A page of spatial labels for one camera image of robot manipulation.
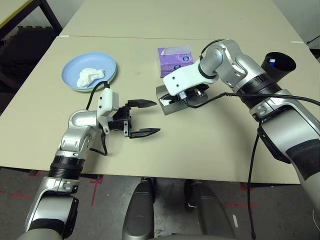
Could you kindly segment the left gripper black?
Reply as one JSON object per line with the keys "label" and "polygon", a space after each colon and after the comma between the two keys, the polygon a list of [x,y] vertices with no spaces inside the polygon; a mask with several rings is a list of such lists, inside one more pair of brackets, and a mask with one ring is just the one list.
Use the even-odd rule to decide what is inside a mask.
{"label": "left gripper black", "polygon": [[139,131],[132,131],[132,122],[130,110],[133,107],[148,108],[155,106],[157,103],[146,99],[128,100],[125,106],[122,106],[112,116],[112,120],[108,122],[111,131],[123,131],[125,137],[130,139],[144,138],[159,132],[160,128],[142,128]]}

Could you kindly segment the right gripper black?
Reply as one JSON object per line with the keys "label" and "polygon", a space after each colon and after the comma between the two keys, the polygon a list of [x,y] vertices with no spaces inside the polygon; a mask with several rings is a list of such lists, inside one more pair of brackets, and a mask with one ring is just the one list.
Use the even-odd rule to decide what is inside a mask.
{"label": "right gripper black", "polygon": [[208,95],[206,90],[209,88],[208,84],[198,84],[196,86],[190,87],[186,90],[186,96],[188,99],[192,100],[207,100]]}

